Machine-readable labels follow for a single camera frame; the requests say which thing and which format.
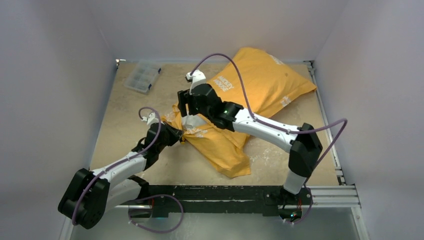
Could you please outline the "white pillow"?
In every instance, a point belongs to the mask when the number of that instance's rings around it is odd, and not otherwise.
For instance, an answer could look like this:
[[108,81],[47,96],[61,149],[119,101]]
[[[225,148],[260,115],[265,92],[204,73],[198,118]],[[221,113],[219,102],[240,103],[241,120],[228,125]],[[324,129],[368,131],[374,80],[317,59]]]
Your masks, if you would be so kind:
[[207,122],[199,115],[186,115],[181,118],[181,123],[182,128],[186,131],[196,129],[207,124]]

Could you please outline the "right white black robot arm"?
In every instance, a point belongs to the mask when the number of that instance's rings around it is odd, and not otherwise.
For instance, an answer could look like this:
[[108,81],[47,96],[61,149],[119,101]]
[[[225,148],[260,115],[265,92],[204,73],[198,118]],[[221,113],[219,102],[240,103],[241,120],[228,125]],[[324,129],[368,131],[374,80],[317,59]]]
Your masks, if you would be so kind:
[[202,115],[219,129],[254,136],[288,153],[289,170],[280,196],[288,204],[300,198],[323,150],[312,125],[287,125],[252,113],[240,104],[221,100],[207,83],[178,91],[177,99],[183,117]]

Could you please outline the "orange Mickey Mouse pillowcase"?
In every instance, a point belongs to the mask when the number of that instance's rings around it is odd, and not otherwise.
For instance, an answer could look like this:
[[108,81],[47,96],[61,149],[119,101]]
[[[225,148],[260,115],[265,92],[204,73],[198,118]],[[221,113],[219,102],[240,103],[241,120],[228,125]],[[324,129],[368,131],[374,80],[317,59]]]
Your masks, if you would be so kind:
[[[207,80],[223,100],[250,106],[260,116],[270,118],[296,98],[316,90],[312,81],[264,50],[242,47],[233,57],[243,81],[231,63]],[[248,134],[219,129],[207,124],[184,130],[178,105],[161,117],[184,131],[183,139],[193,145],[221,174],[235,178],[251,173],[250,160],[243,152]]]

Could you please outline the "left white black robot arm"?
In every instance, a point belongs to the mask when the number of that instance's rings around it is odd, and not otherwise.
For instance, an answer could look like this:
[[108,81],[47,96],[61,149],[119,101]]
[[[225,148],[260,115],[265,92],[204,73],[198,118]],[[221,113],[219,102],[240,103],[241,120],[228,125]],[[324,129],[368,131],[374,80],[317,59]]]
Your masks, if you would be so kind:
[[78,170],[57,210],[73,225],[91,229],[105,212],[120,204],[149,202],[153,198],[150,184],[137,174],[151,167],[160,153],[179,142],[182,136],[182,130],[167,123],[153,123],[146,136],[123,158],[95,170]]

